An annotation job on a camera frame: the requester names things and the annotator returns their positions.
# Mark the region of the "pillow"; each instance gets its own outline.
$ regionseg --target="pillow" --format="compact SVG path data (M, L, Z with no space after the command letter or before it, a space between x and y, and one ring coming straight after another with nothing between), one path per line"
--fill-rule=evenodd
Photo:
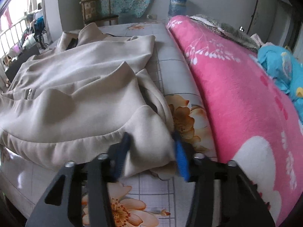
M247 34L243 33L240 30L236 30L234 27L227 23L222 23L219 20L213 19L204 14L197 14L191 16L190 18L198 21L221 37L232 40L255 53L258 52L258 49L260 48L257 43Z

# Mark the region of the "pink blanket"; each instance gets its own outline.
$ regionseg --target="pink blanket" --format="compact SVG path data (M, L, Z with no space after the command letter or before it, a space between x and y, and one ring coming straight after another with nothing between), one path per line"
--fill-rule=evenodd
M303 126L290 99L253 52L185 16L168 29L204 97L219 160L239 163L279 226L303 189Z

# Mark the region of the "door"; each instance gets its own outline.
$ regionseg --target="door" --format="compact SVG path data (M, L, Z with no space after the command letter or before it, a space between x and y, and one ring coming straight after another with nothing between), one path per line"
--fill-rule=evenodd
M277 0L259 0L249 36L257 33L263 42L267 42L275 20Z

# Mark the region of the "blue blanket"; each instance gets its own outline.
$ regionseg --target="blue blanket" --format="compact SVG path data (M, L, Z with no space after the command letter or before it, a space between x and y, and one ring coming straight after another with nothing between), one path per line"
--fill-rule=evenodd
M303 64L279 46L261 47L258 61L279 89L289 96L303 122Z

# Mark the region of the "beige jacket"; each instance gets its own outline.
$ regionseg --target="beige jacket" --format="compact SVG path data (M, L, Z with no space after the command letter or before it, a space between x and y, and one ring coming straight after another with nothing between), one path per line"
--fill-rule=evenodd
M57 169L92 160L126 131L134 144L124 176L175 160L172 115L145 69L155 37L110 37L92 23L66 51L76 36L63 33L55 49L22 64L0 95L0 144Z

